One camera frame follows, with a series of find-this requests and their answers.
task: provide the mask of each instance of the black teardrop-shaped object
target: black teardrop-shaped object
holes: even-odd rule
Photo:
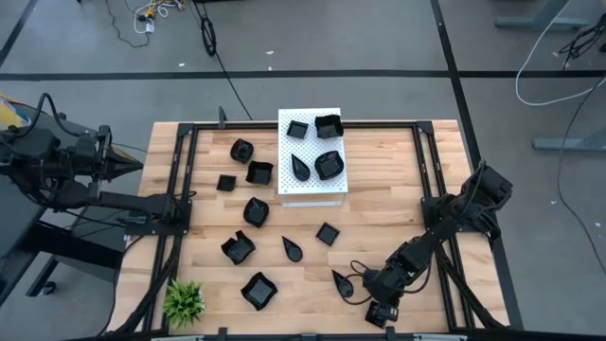
[[[298,157],[291,154],[291,158],[293,159],[293,173],[294,177],[299,181],[308,181],[310,179],[310,168],[307,167],[305,162],[301,161]]]
[[[342,297],[351,297],[353,295],[353,284],[346,279],[343,275],[332,270],[332,277],[334,278],[334,284],[337,286],[337,290]]]
[[[288,240],[284,236],[282,236],[282,241],[284,242],[284,250],[286,250],[286,257],[288,257],[289,260],[298,262],[303,259],[303,250],[301,250],[299,245]]]

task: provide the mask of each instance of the white cable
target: white cable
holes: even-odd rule
[[[522,99],[522,97],[520,96],[520,86],[519,86],[519,82],[520,82],[520,75],[522,74],[522,71],[524,71],[524,69],[526,68],[526,66],[528,65],[528,62],[530,62],[530,58],[532,58],[532,55],[534,54],[534,51],[537,49],[537,46],[539,45],[539,43],[541,42],[541,39],[543,38],[543,36],[545,35],[545,33],[547,33],[547,31],[553,26],[553,23],[555,23],[556,19],[558,19],[558,17],[560,16],[560,14],[562,12],[564,12],[564,10],[568,7],[568,4],[570,4],[570,1],[568,1],[566,3],[566,5],[564,5],[564,7],[560,10],[560,12],[558,12],[558,14],[556,14],[556,16],[553,17],[553,19],[551,19],[551,22],[549,23],[549,25],[547,25],[547,27],[545,28],[545,30],[543,31],[543,33],[541,33],[541,35],[539,36],[539,39],[537,39],[537,43],[534,44],[534,46],[532,46],[532,49],[530,50],[530,54],[528,55],[528,58],[526,58],[526,61],[524,62],[524,65],[522,65],[522,68],[520,69],[520,71],[518,72],[518,74],[515,77],[515,95],[518,97],[518,99],[526,105],[530,105],[530,106],[544,106],[544,105],[549,105],[549,104],[553,104],[553,103],[558,103],[561,101],[565,101],[565,100],[569,100],[569,99],[575,99],[577,97],[581,97],[583,95],[587,95],[590,91],[592,91],[593,88],[591,89],[587,89],[579,94],[576,95],[571,95],[565,98],[561,98],[561,99],[553,99],[547,102],[538,102],[538,103],[533,103],[533,102],[529,102],[526,101],[524,99]],[[606,82],[606,78],[604,80],[602,80],[597,86],[596,88],[602,86],[602,84],[604,84],[604,82]]]

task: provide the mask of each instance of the yellow object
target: yellow object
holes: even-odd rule
[[[20,115],[10,103],[9,98],[0,95],[0,131],[6,130],[11,125],[17,128],[25,127],[31,122],[29,117]]]

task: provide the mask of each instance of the table leg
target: table leg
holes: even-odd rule
[[[499,17],[494,22],[496,27],[519,27],[533,30],[544,30],[551,20],[558,15],[569,0],[549,0],[541,10],[530,18],[525,17]],[[572,18],[556,18],[551,28],[553,29],[579,29],[587,26],[586,20]]]
[[[532,147],[536,150],[559,151],[563,138],[535,138]],[[606,128],[585,138],[566,138],[564,150],[569,152],[606,152]]]
[[[40,222],[36,223],[30,229],[22,246],[25,249],[45,251],[53,255],[81,260],[112,269],[118,267],[122,255],[121,252],[95,242],[88,242],[73,237],[70,231],[61,231],[55,227],[41,224]]]

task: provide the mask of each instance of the gray desk leg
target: gray desk leg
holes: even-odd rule
[[[562,138],[535,138],[532,147],[536,150],[559,151]],[[585,138],[567,138],[565,151],[571,152],[606,152],[606,128]]]
[[[563,9],[569,0],[549,0],[541,10],[531,18],[523,17],[499,17],[494,22],[497,27],[519,27],[534,30],[544,30],[551,20]],[[589,25],[585,20],[572,18],[557,18],[552,28],[554,29],[578,29]]]
[[[55,259],[55,256],[50,256],[50,260],[46,262],[45,267],[42,269],[40,274],[38,274],[38,277],[36,277],[34,282],[31,283],[31,286],[26,292],[26,296],[35,297],[40,294],[44,294],[44,288],[48,283],[48,279],[50,278],[50,275],[52,275],[53,271],[55,271],[58,264],[59,262]]]

